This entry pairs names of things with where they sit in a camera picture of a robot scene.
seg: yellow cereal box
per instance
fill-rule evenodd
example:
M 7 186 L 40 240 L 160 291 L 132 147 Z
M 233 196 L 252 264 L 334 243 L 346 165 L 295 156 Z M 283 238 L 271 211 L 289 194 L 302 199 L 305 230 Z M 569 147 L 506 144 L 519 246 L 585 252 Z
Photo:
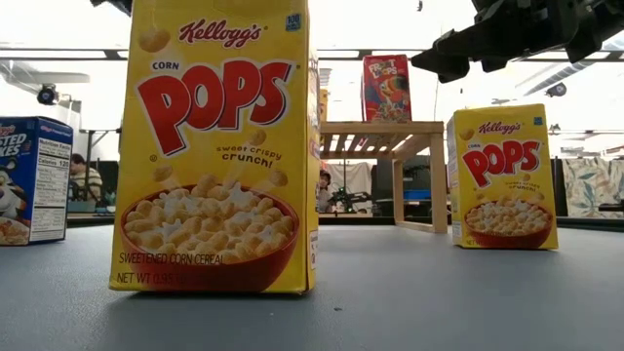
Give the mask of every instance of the yellow cereal box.
M 111 289 L 314 287 L 317 65 L 306 0 L 135 1 Z
M 319 98 L 319 110 L 320 110 L 320 119 L 322 122 L 327 122 L 328 120 L 328 100 L 330 97 L 330 92 L 327 89 L 321 89 L 321 96 Z
M 544 106 L 459 110 L 447 133 L 453 242 L 556 249 Z

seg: red cereal box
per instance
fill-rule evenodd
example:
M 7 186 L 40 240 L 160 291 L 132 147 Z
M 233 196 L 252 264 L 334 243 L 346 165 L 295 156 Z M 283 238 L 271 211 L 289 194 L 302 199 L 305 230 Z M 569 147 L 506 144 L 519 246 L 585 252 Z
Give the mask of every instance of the red cereal box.
M 364 57 L 362 91 L 365 121 L 411 121 L 407 56 Z

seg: red cereal bowl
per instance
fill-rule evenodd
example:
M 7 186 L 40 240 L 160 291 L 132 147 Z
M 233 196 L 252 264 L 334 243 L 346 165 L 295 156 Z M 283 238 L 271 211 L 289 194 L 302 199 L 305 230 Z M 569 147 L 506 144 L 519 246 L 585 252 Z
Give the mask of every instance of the red cereal bowl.
M 191 190 L 195 185 L 183 188 Z M 162 191 L 149 195 L 128 207 L 121 219 L 122 241 L 125 254 L 149 254 L 149 252 L 135 245 L 128 237 L 126 218 L 143 200 L 153 201 Z M 144 283 L 152 291 L 210 291 L 210 292 L 263 292 L 275 282 L 286 268 L 291 256 L 299 230 L 299 219 L 294 209 L 271 195 L 253 191 L 260 199 L 268 197 L 273 200 L 273 206 L 282 214 L 289 215 L 293 221 L 292 235 L 280 249 L 252 260 L 233 264 L 172 264 L 159 262 L 131 263 L 133 271 L 138 274 L 149 275 L 149 283 Z
M 481 204 L 474 209 L 478 209 L 483 206 Z M 549 214 L 550 220 L 546 224 L 546 226 L 536 232 L 527 234 L 527 235 L 518 235 L 518 236 L 502 236 L 495 235 L 493 232 L 486 232 L 477 230 L 470 225 L 468 225 L 467 217 L 468 214 L 464 216 L 464 224 L 468 227 L 468 233 L 472 236 L 477 244 L 482 248 L 488 249 L 539 249 L 542 244 L 548 239 L 550 235 L 550 231 L 553 227 L 553 216 L 549 211 L 538 206 L 539 209 L 545 214 Z

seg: wooden shelf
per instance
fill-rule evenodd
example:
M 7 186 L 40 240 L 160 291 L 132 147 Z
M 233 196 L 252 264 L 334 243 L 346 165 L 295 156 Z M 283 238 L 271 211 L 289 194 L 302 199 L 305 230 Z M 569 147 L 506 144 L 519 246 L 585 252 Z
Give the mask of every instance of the wooden shelf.
M 322 159 L 405 160 L 441 136 L 443 122 L 363 123 L 322 122 Z
M 394 220 L 398 226 L 444 233 L 447 228 L 447 170 L 443 122 L 321 122 L 322 159 L 390 159 L 393 162 Z M 405 221 L 403 161 L 431 148 L 433 224 Z

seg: curtain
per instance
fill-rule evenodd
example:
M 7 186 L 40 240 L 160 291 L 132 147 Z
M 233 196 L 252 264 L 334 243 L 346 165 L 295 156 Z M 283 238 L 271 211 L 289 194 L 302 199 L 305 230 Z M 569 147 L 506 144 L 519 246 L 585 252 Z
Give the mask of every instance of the curtain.
M 621 212 L 598 211 L 601 204 L 624 199 L 624 161 L 563 159 L 563 165 L 568 216 L 624 218 Z

